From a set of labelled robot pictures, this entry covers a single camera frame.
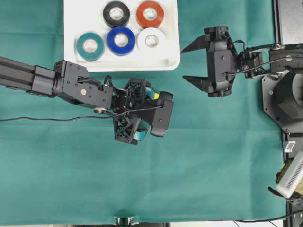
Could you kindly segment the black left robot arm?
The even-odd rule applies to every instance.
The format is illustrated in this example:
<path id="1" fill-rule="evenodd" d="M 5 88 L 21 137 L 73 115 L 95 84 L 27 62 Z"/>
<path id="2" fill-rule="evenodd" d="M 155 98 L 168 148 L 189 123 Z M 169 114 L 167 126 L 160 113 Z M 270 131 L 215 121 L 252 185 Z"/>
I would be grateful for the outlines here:
<path id="1" fill-rule="evenodd" d="M 65 60 L 48 69 L 1 57 L 0 84 L 31 95 L 58 97 L 105 114 L 113 119 L 115 140 L 133 145 L 144 140 L 148 131 L 140 126 L 141 118 L 133 109 L 157 98 L 144 79 L 130 78 L 124 88 L 117 88 L 110 75 L 101 82 L 91 77 L 85 67 Z"/>

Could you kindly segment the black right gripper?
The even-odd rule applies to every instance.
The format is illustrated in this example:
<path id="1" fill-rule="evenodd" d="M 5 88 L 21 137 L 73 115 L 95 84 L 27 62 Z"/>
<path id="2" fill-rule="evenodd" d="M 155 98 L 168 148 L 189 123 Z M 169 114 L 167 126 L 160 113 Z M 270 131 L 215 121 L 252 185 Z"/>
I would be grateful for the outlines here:
<path id="1" fill-rule="evenodd" d="M 180 53 L 187 53 L 206 48 L 208 77 L 184 75 L 187 82 L 209 97 L 225 97 L 232 93 L 234 76 L 228 76 L 237 69 L 235 58 L 237 51 L 227 26 L 209 27 L 204 29 L 205 35 L 196 38 Z"/>

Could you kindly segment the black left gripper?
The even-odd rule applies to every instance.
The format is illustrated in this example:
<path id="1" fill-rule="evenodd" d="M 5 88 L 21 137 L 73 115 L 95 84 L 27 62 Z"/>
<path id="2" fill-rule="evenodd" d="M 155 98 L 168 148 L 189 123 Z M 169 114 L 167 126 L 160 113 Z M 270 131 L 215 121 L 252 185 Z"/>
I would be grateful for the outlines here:
<path id="1" fill-rule="evenodd" d="M 144 140 L 148 129 L 140 129 L 141 118 L 135 115 L 135 107 L 146 101 L 155 100 L 151 83 L 144 79 L 129 79 L 126 86 L 113 88 L 112 111 L 115 140 L 136 145 Z"/>

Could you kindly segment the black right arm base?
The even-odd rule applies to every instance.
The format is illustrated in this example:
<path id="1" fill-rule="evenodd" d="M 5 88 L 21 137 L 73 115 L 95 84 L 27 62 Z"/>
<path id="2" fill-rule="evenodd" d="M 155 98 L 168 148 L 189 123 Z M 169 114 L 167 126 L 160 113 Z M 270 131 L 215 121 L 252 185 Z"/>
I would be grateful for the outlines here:
<path id="1" fill-rule="evenodd" d="M 273 1 L 276 43 L 303 44 L 303 2 L 301 0 Z M 303 151 L 303 69 L 285 70 L 280 79 L 262 79 L 263 110 L 282 133 L 282 169 L 276 175 L 278 184 L 298 152 Z M 285 227 L 303 225 L 303 179 L 292 196 L 283 197 L 276 188 L 273 194 L 286 200 Z"/>

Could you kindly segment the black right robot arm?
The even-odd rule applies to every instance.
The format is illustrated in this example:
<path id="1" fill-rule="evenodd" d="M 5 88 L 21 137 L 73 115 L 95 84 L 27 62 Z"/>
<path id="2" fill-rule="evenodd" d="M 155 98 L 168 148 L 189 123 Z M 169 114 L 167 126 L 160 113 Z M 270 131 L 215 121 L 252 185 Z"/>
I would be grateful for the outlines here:
<path id="1" fill-rule="evenodd" d="M 303 68 L 303 45 L 280 43 L 246 47 L 242 40 L 233 41 L 227 26 L 209 27 L 181 53 L 206 50 L 207 76 L 183 78 L 209 97 L 225 97 L 232 93 L 237 74 L 253 79 L 269 76 L 280 79 L 285 70 Z"/>

